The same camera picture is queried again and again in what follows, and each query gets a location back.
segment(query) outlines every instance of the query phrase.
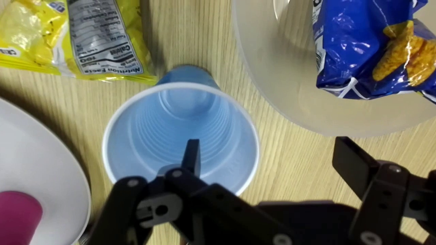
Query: blue chip bag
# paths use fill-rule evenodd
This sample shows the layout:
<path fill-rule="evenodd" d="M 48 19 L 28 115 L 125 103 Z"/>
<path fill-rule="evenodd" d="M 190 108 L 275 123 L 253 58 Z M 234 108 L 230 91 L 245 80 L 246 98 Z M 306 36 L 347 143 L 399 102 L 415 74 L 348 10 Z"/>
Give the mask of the blue chip bag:
<path fill-rule="evenodd" d="M 317 87 L 373 99 L 420 91 L 436 102 L 436 36 L 412 15 L 426 0 L 313 0 Z"/>

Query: plastic cup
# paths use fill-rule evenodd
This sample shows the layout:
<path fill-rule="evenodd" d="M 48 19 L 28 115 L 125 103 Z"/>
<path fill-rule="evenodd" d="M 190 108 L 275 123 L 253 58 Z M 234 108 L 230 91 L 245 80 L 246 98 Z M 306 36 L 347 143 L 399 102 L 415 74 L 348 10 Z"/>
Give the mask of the plastic cup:
<path fill-rule="evenodd" d="M 201 179 L 236 194 L 251 181 L 258 163 L 253 122 L 192 65 L 174 68 L 114 113 L 102 145 L 106 172 L 113 182 L 127 175 L 152 181 L 162 168 L 181 164 L 189 138 L 200 140 Z"/>
<path fill-rule="evenodd" d="M 42 216 L 40 204 L 21 192 L 0 192 L 0 243 L 28 245 Z"/>

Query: snack bag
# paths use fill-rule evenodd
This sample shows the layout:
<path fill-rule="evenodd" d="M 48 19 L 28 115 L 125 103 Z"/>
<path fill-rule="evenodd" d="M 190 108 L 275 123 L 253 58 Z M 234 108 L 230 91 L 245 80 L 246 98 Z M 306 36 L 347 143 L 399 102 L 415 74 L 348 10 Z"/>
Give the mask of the snack bag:
<path fill-rule="evenodd" d="M 426 2 L 314 0 L 317 87 L 354 99 L 430 94 L 436 87 L 436 38 L 412 19 Z"/>
<path fill-rule="evenodd" d="M 138 0 L 12 0 L 0 65 L 85 80 L 153 84 Z"/>

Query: cup rim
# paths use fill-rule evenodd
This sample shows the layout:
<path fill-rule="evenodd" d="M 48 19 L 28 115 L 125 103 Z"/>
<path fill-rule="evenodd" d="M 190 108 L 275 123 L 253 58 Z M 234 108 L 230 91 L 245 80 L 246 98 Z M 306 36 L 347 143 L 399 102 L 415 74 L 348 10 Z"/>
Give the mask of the cup rim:
<path fill-rule="evenodd" d="M 205 84 L 197 84 L 197 83 L 192 83 L 192 81 L 172 81 L 172 83 L 156 84 L 151 88 L 147 88 L 147 89 L 140 91 L 136 95 L 130 96 L 114 111 L 114 114 L 110 117 L 110 119 L 104 128 L 103 138 L 102 138 L 102 159 L 103 159 L 103 166 L 104 166 L 104 170 L 106 170 L 106 174 L 107 174 L 110 182 L 114 183 L 117 181 L 111 168 L 110 168 L 108 152 L 107 152 L 108 136 L 114 128 L 114 123 L 118 121 L 121 114 L 127 107 L 130 107 L 133 103 L 136 103 L 137 100 L 140 100 L 144 96 L 148 96 L 151 94 L 155 94 L 155 92 L 159 92 L 163 89 L 170 89 L 170 88 L 196 88 L 196 89 L 201 89 L 201 91 L 213 94 L 216 96 L 222 96 L 222 98 L 227 99 L 242 114 L 242 117 L 247 121 L 250 130 L 253 133 L 254 141 L 256 141 L 254 143 L 256 156 L 254 156 L 254 163 L 253 163 L 253 167 L 250 168 L 247 178 L 235 190 L 235 194 L 239 196 L 247 187 L 247 185 L 251 182 L 251 179 L 254 178 L 254 174 L 257 171 L 258 162 L 260 162 L 260 143 L 258 143 L 258 134 L 257 134 L 256 126 L 254 126 L 251 118 L 249 117 L 249 114 L 245 111 L 245 108 L 238 102 L 235 102 L 231 96 L 228 96 L 227 94 L 222 92 L 220 89 L 217 89 L 215 87 L 209 87 Z"/>

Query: blue plastic cup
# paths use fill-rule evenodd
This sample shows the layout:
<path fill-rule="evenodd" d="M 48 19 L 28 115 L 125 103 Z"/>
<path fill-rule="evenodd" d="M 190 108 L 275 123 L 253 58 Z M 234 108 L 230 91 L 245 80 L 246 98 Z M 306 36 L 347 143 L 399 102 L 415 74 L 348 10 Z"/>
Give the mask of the blue plastic cup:
<path fill-rule="evenodd" d="M 102 145 L 111 182 L 152 181 L 179 166 L 186 141 L 200 140 L 200 178 L 239 194 L 258 164 L 258 138 L 245 110 L 201 68 L 177 66 L 157 85 L 127 99 L 108 121 Z"/>

